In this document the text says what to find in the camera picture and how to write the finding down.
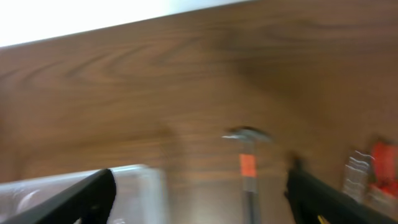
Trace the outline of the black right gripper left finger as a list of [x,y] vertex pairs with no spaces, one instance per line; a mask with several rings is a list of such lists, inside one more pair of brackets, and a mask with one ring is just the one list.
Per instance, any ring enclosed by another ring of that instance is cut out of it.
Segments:
[[117,194],[110,169],[102,169],[5,224],[107,224]]

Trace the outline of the silver combination wrench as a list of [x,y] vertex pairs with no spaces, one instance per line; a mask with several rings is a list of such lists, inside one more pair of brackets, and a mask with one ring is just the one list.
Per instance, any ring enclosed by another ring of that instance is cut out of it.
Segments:
[[346,161],[342,192],[358,203],[364,202],[373,159],[373,156],[355,149]]

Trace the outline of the claw hammer black orange handle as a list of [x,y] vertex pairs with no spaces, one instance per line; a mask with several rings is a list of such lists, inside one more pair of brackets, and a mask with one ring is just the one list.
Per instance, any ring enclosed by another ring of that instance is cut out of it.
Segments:
[[260,224],[256,142],[271,142],[272,138],[265,131],[250,126],[229,128],[222,138],[235,139],[243,145],[239,153],[240,174],[243,183],[243,220],[247,224]]

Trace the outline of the black yellow screwdriver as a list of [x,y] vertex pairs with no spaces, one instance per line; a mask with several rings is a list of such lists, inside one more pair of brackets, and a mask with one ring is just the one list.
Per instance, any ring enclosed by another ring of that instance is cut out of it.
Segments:
[[330,224],[330,222],[321,215],[318,216],[318,221],[320,222],[320,224]]

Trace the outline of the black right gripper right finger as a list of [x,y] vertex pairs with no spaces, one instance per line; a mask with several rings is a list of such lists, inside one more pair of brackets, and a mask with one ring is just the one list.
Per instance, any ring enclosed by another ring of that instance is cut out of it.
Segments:
[[336,224],[397,224],[309,174],[300,158],[292,160],[285,197],[300,224],[320,223],[320,217]]

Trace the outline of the red black pliers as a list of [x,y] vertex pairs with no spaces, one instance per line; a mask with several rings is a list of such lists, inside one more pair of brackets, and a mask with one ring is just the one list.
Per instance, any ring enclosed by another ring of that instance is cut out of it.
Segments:
[[397,144],[379,138],[371,148],[369,204],[397,218]]

